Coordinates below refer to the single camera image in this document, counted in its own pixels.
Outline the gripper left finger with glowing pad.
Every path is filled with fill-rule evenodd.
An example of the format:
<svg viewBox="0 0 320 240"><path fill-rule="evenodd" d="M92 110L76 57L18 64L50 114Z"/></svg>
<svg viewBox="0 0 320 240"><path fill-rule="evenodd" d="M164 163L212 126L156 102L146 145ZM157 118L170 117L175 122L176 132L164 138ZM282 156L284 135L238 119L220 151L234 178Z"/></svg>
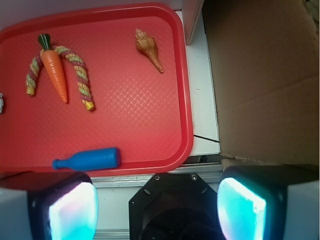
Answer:
<svg viewBox="0 0 320 240"><path fill-rule="evenodd" d="M84 172L2 172L2 240L92 240L98 192Z"/></svg>

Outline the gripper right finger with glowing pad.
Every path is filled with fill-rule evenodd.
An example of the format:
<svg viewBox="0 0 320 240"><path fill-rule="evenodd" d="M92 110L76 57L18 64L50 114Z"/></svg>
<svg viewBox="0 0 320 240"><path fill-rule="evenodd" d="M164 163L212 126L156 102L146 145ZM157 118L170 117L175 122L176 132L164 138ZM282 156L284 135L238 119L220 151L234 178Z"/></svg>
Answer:
<svg viewBox="0 0 320 240"><path fill-rule="evenodd" d="M227 240L318 240L320 169L310 164L233 165L217 212Z"/></svg>

